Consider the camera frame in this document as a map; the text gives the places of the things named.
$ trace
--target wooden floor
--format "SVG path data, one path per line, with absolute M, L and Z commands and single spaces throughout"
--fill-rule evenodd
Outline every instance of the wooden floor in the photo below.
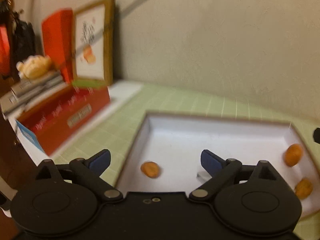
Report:
M 0 78 L 0 97 L 10 90 L 9 81 Z M 8 121 L 0 116 L 0 176 L 10 187 L 19 188 L 28 182 L 36 169 L 22 146 L 15 146 L 15 133 Z M 18 233 L 12 219 L 0 209 L 0 240 L 10 240 Z

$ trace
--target white tray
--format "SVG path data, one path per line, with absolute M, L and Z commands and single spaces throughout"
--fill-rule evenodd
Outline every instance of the white tray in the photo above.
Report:
M 304 155 L 290 168 L 283 162 L 283 153 L 293 143 L 303 146 Z M 200 164 L 204 149 L 222 159 L 236 158 L 242 164 L 256 165 L 259 160 L 268 160 L 292 189 L 303 177 L 309 178 L 314 189 L 301 202 L 302 217 L 320 209 L 319 173 L 289 123 L 148 113 L 116 187 L 124 194 L 185 191 L 189 195 L 201 185 L 197 173 L 204 171 Z M 140 166 L 145 161 L 158 163 L 162 168 L 159 178 L 150 179 L 141 172 Z

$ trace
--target framed calligraphy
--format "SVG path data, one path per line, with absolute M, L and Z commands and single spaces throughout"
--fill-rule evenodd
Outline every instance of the framed calligraphy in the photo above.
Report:
M 75 80 L 113 82 L 112 38 L 115 0 L 100 0 L 74 12 Z

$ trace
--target wall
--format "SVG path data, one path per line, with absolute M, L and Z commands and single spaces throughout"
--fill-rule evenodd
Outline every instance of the wall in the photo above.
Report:
M 27 8 L 40 33 L 58 8 L 89 1 L 16 0 L 16 8 Z M 117 75 L 320 119 L 320 0 L 138 0 L 128 8 L 134 1 L 117 0 Z

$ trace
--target red box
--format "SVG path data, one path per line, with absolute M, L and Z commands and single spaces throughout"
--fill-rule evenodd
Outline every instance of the red box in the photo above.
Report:
M 17 124 L 30 142 L 50 156 L 109 102 L 107 87 L 92 89 L 69 85 L 23 113 Z
M 61 74 L 70 83 L 73 80 L 71 58 L 72 9 L 62 9 L 42 22 L 44 53 L 56 66 L 63 64 Z

